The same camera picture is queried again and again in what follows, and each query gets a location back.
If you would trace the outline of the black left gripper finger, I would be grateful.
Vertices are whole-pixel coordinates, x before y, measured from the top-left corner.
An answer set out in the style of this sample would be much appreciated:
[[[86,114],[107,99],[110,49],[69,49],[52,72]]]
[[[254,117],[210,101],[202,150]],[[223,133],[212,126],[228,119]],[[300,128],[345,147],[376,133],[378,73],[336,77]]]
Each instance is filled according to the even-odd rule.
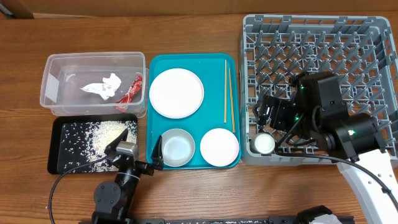
[[[126,141],[128,136],[128,129],[125,129],[115,140],[110,142],[104,150],[105,154],[110,154],[112,152],[116,152],[116,148],[122,141]]]
[[[151,157],[152,166],[156,170],[164,169],[164,158],[162,153],[162,136],[160,135],[156,141]]]

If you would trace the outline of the grey bowl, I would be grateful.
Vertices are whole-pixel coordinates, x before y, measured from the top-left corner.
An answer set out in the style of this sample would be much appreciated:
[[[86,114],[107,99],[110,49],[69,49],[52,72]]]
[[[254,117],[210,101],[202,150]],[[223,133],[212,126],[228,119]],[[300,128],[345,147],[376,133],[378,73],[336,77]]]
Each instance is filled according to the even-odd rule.
[[[184,129],[170,129],[162,135],[162,155],[164,164],[181,167],[187,164],[195,153],[195,141]]]

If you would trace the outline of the white cup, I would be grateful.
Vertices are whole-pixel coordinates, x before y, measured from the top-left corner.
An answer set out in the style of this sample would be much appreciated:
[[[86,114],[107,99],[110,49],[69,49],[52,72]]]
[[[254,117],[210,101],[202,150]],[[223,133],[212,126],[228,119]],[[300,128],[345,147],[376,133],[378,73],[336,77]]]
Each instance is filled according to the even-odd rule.
[[[258,133],[251,140],[251,149],[260,154],[271,154],[275,149],[275,139],[268,133]]]

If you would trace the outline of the red wrapper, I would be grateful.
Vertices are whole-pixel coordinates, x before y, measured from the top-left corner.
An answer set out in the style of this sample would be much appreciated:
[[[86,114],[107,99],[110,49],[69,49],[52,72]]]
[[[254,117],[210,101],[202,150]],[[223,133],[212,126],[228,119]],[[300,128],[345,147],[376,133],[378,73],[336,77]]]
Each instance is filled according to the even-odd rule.
[[[125,113],[129,107],[127,104],[131,103],[134,96],[142,90],[142,83],[143,78],[141,75],[138,75],[132,85],[129,87],[127,93],[120,100],[117,101],[117,103],[121,103],[122,106],[116,106],[115,109],[122,113]]]

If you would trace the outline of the white napkin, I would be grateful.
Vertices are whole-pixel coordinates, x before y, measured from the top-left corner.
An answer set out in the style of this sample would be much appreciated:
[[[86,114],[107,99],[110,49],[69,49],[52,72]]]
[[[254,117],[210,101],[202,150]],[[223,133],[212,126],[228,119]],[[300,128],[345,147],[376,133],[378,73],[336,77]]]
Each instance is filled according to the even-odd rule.
[[[104,100],[108,100],[110,97],[115,95],[115,92],[121,85],[121,79],[116,76],[115,73],[111,73],[109,78],[103,78],[102,83],[90,83],[81,88],[81,90],[94,93],[102,97]]]

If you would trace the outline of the small white plate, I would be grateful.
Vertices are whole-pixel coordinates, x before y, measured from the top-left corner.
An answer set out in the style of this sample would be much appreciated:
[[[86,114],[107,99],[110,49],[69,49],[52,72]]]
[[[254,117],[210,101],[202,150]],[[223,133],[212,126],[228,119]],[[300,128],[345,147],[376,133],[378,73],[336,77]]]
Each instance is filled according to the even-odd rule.
[[[226,167],[238,158],[239,141],[227,129],[211,129],[200,141],[200,152],[204,160],[210,165]]]

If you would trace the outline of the large white plate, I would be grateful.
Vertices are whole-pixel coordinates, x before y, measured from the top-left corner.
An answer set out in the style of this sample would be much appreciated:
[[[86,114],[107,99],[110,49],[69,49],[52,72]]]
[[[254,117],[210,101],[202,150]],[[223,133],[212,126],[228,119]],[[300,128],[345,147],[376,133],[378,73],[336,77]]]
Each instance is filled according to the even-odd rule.
[[[157,75],[149,89],[150,103],[158,114],[182,119],[199,109],[205,97],[199,77],[184,68],[171,68]]]

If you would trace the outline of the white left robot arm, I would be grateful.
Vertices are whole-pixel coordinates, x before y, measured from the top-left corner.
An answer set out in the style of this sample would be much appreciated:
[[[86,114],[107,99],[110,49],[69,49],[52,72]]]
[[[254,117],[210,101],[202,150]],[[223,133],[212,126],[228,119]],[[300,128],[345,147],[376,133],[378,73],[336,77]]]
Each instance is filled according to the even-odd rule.
[[[127,135],[128,130],[124,130],[104,150],[105,159],[117,167],[118,172],[113,181],[103,182],[95,189],[92,223],[137,223],[129,211],[141,176],[152,176],[164,168],[161,136],[152,152],[152,162],[148,163],[137,160],[137,145],[128,142]]]

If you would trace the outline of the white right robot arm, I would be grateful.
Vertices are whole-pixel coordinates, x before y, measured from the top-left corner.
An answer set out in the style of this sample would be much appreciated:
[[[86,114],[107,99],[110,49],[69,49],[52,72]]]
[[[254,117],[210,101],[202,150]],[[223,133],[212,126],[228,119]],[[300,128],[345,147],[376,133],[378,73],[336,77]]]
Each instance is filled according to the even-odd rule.
[[[368,223],[397,223],[397,181],[376,118],[349,114],[332,72],[303,72],[289,84],[291,99],[264,95],[252,108],[257,125],[285,133],[274,154],[332,161]]]

